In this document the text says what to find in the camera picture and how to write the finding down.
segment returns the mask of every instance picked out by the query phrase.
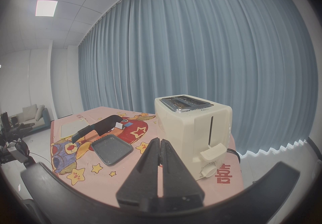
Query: blue curtain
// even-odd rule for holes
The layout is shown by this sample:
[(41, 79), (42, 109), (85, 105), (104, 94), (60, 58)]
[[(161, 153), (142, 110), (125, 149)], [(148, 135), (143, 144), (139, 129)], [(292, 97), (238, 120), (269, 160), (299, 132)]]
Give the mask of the blue curtain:
[(317, 100), (292, 0), (122, 0), (81, 43), (79, 81), (85, 110), (154, 113), (177, 94), (230, 105), (242, 154), (307, 138)]

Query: cable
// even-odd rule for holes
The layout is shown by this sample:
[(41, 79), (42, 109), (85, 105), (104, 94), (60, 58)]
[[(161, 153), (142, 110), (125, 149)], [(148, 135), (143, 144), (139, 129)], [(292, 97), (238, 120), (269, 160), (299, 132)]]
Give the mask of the cable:
[(51, 162), (50, 162), (49, 160), (47, 160), (46, 158), (44, 158), (44, 157), (42, 157), (42, 156), (40, 156), (40, 155), (38, 155), (38, 154), (35, 154), (35, 153), (33, 153), (33, 152), (29, 152), (29, 154), (37, 155), (37, 156), (39, 156), (39, 157), (43, 158), (44, 160), (48, 161), (48, 162), (49, 162), (49, 164), (51, 165)]
[(235, 154), (237, 157), (238, 157), (238, 160), (239, 160), (239, 164), (240, 164), (240, 156), (239, 156), (239, 154), (238, 154), (238, 152), (236, 152), (235, 150), (233, 150), (233, 149), (227, 149), (227, 152), (230, 152), (230, 153), (232, 153), (232, 154)]

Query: floor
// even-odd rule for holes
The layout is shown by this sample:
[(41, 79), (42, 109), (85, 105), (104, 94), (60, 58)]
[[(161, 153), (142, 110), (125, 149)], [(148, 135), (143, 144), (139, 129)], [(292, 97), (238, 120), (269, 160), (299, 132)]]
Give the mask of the floor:
[[(35, 162), (42, 162), (51, 169), (50, 129), (27, 136), (23, 141), (27, 144), (30, 156)], [(20, 177), (20, 172), (26, 169), (25, 166), (18, 161), (12, 161), (1, 165), (1, 168), (18, 196), (21, 199), (32, 199)]]
[(290, 211), (300, 202), (301, 198), (308, 191), (321, 165), (317, 163), (317, 156), (307, 141), (281, 146), (279, 150), (270, 149), (268, 152), (260, 150), (257, 154), (248, 151), (240, 157), (240, 168), (244, 181), (244, 188), (252, 185), (253, 181), (260, 179), (277, 162), (282, 161), (289, 166), (300, 171), (300, 177), (292, 193), (269, 221), (269, 224), (278, 224), (290, 213)]
[[(43, 162), (51, 169), (49, 138), (50, 129), (28, 136), (23, 140), (27, 143), (30, 155), (34, 160), (36, 162)], [(292, 194), (278, 213), (269, 221), (269, 224), (280, 223), (296, 206), (312, 183), (314, 178), (312, 173), (314, 171), (317, 172), (317, 169), (321, 167), (321, 165), (316, 164), (317, 156), (306, 141), (295, 142), (294, 145), (288, 144), (286, 148), (281, 146), (279, 150), (270, 149), (268, 152), (260, 150), (257, 154), (248, 151), (245, 155), (241, 156), (240, 161), (244, 187), (252, 185), (253, 181), (260, 179), (279, 161), (283, 161), (300, 170), (301, 174)], [(25, 170), (23, 164), (14, 161), (3, 164), (1, 168), (20, 198), (31, 198), (20, 178), (20, 172)]]

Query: table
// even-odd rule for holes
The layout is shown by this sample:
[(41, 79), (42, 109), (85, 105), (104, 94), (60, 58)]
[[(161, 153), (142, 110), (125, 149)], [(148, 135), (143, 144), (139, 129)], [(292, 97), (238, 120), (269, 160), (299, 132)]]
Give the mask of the table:
[[(84, 118), (88, 124), (111, 115), (119, 115), (124, 122), (130, 122), (125, 129), (115, 128), (113, 133), (133, 146), (133, 151), (113, 166), (105, 165), (92, 151), (91, 143), (100, 137), (90, 132), (75, 144), (71, 137), (60, 138), (61, 126)], [(153, 114), (99, 107), (71, 115), (51, 123), (50, 154), (53, 173), (77, 191), (100, 202), (119, 207), (115, 194), (127, 178), (150, 140), (155, 138), (157, 119)], [(229, 148), (235, 149), (233, 137)], [(243, 178), (236, 155), (227, 153), (223, 166), (210, 178), (197, 181), (205, 192), (204, 206), (225, 200), (244, 189)], [(162, 168), (158, 168), (158, 196), (162, 196)]]

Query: white cutting board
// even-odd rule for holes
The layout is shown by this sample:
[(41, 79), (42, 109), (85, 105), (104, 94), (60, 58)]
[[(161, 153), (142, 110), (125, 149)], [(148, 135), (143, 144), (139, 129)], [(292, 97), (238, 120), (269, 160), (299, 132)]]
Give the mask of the white cutting board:
[(77, 121), (70, 122), (61, 126), (61, 139), (65, 139), (73, 134), (77, 133), (79, 130), (88, 126), (89, 124), (84, 118)]

